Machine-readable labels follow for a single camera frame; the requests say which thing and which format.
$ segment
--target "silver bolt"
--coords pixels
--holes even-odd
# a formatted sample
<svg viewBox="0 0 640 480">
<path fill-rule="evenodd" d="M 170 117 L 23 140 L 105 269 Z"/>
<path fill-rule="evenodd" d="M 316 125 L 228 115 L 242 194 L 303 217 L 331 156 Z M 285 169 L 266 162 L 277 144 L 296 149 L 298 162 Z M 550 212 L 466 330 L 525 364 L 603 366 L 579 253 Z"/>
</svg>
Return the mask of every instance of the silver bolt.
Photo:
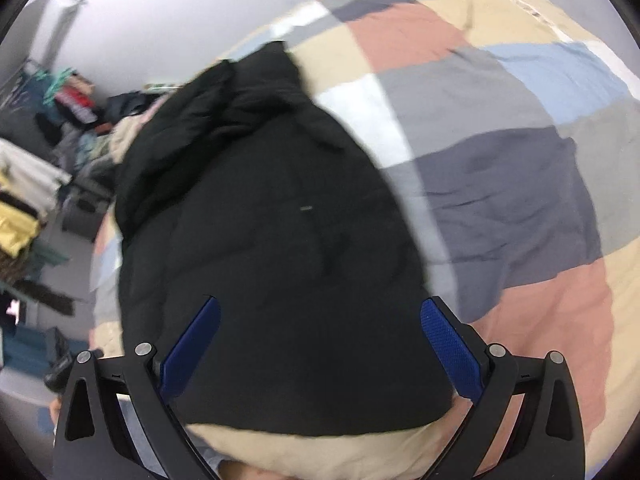
<svg viewBox="0 0 640 480">
<path fill-rule="evenodd" d="M 85 363 L 85 362 L 87 362 L 89 359 L 91 359 L 91 352 L 89 352 L 89 351 L 87 351 L 87 350 L 84 350 L 83 352 L 80 352 L 80 353 L 78 354 L 77 359 L 78 359 L 78 362 L 79 362 L 79 363 Z"/>
<path fill-rule="evenodd" d="M 489 346 L 489 354 L 494 357 L 504 357 L 505 355 L 507 355 L 507 351 L 504 349 L 504 346 L 493 344 Z"/>
<path fill-rule="evenodd" d="M 549 354 L 549 358 L 558 365 L 564 361 L 564 356 L 555 350 Z"/>
<path fill-rule="evenodd" d="M 151 352 L 151 343 L 140 343 L 136 346 L 136 354 L 138 355 L 147 355 Z"/>
</svg>

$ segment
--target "bed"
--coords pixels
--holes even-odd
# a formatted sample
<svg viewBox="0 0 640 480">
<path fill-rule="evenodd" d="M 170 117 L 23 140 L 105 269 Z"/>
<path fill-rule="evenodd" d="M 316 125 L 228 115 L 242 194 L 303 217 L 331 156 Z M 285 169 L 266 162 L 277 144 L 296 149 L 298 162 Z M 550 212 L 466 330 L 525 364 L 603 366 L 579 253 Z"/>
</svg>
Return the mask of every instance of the bed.
<svg viewBox="0 0 640 480">
<path fill-rule="evenodd" d="M 592 478 L 640 410 L 640 80 L 548 0 L 313 0 L 220 59 L 273 40 L 388 181 L 430 291 L 487 342 L 565 355 Z M 122 352 L 118 243 L 107 215 L 92 344 L 108 356 Z M 426 462 L 468 407 L 457 397 L 430 425 Z M 482 468 L 500 457 L 517 411 L 513 402 Z M 283 469 L 247 455 L 246 439 L 192 429 Z"/>
</svg>

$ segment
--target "yellow fabric square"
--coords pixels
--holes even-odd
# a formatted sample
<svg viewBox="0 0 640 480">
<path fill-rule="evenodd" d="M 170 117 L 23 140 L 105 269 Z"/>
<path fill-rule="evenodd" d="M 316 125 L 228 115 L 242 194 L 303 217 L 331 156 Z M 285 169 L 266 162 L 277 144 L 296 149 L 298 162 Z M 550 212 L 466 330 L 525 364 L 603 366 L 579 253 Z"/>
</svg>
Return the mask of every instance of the yellow fabric square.
<svg viewBox="0 0 640 480">
<path fill-rule="evenodd" d="M 569 18 L 564 10 L 553 5 L 549 0 L 522 0 L 540 12 L 562 32 L 574 41 L 597 40 L 596 36 Z"/>
<path fill-rule="evenodd" d="M 553 43 L 558 36 L 511 0 L 420 0 L 464 32 L 473 46 Z"/>
<path fill-rule="evenodd" d="M 373 72 L 346 25 L 303 41 L 289 53 L 300 69 L 306 91 L 312 96 Z"/>
<path fill-rule="evenodd" d="M 587 471 L 609 458 L 640 411 L 640 238 L 604 257 L 613 294 L 611 367 L 605 386 L 607 411 L 591 433 Z"/>
</svg>

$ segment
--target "yellow cloth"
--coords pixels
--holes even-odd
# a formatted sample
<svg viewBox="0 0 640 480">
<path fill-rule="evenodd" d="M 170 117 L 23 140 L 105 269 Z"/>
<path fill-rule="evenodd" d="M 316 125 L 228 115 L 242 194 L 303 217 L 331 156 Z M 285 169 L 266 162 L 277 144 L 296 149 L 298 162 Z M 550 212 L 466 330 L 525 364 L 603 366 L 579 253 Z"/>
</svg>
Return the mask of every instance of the yellow cloth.
<svg viewBox="0 0 640 480">
<path fill-rule="evenodd" d="M 0 248 L 12 257 L 40 232 L 38 221 L 19 209 L 0 202 Z"/>
</svg>

